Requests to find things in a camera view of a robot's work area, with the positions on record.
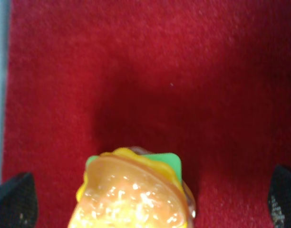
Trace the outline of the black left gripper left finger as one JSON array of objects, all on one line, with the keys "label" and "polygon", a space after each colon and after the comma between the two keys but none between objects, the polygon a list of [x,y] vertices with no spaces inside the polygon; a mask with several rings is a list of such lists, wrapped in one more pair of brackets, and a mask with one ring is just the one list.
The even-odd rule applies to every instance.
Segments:
[{"label": "black left gripper left finger", "polygon": [[22,172],[0,185],[0,228],[34,228],[38,198],[34,177]]}]

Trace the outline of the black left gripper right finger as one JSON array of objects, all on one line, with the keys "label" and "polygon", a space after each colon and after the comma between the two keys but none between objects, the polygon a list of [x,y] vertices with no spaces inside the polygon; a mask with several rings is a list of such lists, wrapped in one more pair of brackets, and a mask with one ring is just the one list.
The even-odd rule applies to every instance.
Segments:
[{"label": "black left gripper right finger", "polygon": [[291,167],[275,167],[269,188],[268,208],[275,228],[291,228]]}]

